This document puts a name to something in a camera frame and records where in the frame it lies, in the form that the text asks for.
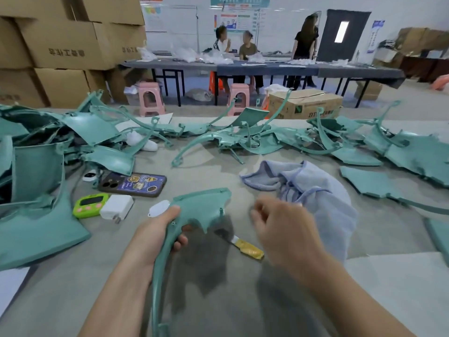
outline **white shirt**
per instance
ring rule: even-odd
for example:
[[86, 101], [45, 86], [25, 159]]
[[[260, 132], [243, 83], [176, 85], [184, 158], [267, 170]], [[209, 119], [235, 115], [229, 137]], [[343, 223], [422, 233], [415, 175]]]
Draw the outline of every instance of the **white shirt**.
[[228, 48], [228, 39], [221, 42], [219, 39], [214, 44], [214, 49], [219, 50], [220, 52], [226, 52], [226, 49]]

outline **phone case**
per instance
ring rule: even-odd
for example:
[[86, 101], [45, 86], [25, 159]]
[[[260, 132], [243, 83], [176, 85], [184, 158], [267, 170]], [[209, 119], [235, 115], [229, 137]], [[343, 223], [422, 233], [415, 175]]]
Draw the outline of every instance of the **phone case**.
[[158, 197], [166, 182], [167, 177], [164, 175], [133, 172], [131, 176], [127, 176], [111, 172], [101, 180], [98, 190], [131, 196]]

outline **standing woman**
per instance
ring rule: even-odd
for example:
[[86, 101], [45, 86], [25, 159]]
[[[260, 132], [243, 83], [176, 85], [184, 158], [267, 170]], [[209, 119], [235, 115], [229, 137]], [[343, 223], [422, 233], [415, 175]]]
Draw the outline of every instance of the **standing woman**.
[[[221, 25], [215, 30], [217, 40], [214, 44], [214, 49], [220, 52], [229, 52], [231, 49], [231, 39], [228, 39], [228, 31], [225, 26]], [[220, 77], [223, 82], [225, 92], [229, 94], [229, 85], [227, 77]]]
[[[243, 34], [243, 45], [240, 46], [239, 56], [240, 60], [248, 60], [248, 56], [252, 56], [257, 53], [257, 46], [251, 42], [253, 35], [250, 31], [246, 30]], [[260, 89], [264, 87], [264, 77], [261, 75], [255, 75], [255, 90], [257, 94], [260, 94]], [[244, 84], [245, 76], [234, 76], [234, 83]]]
[[[295, 44], [293, 45], [293, 53], [292, 53], [292, 60], [293, 59], [312, 59], [316, 55], [316, 49], [317, 49], [317, 39], [318, 39], [318, 28], [315, 26], [317, 23], [318, 16], [316, 14], [312, 14], [306, 17], [306, 20], [303, 23], [303, 27], [301, 28], [301, 31], [296, 34], [295, 37]], [[298, 88], [298, 86], [301, 85], [301, 77], [295, 76], [295, 77], [289, 77], [287, 87], [293, 87], [295, 90]], [[306, 78], [307, 80], [307, 86], [310, 87], [317, 87], [313, 83], [312, 78], [309, 76]]]

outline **blue cloth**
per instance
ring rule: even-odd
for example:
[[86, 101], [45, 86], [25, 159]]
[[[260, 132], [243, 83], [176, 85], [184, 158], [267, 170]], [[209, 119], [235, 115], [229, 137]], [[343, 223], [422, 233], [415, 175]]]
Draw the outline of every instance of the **blue cloth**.
[[281, 200], [301, 203], [314, 215], [326, 250], [340, 262], [346, 260], [358, 215], [348, 192], [334, 177], [308, 161], [262, 161], [258, 171], [240, 177], [253, 189], [278, 191]]

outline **black t-shirt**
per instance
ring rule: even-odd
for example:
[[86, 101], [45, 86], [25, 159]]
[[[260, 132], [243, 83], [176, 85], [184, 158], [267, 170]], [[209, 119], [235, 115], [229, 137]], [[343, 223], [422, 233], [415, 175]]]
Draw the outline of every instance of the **black t-shirt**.
[[317, 40], [318, 38], [318, 28], [315, 26], [315, 39], [313, 39], [310, 43], [305, 43], [300, 36], [301, 32], [296, 34], [295, 40], [298, 40], [298, 46], [295, 51], [295, 58], [309, 59], [310, 58], [310, 48], [311, 44]]

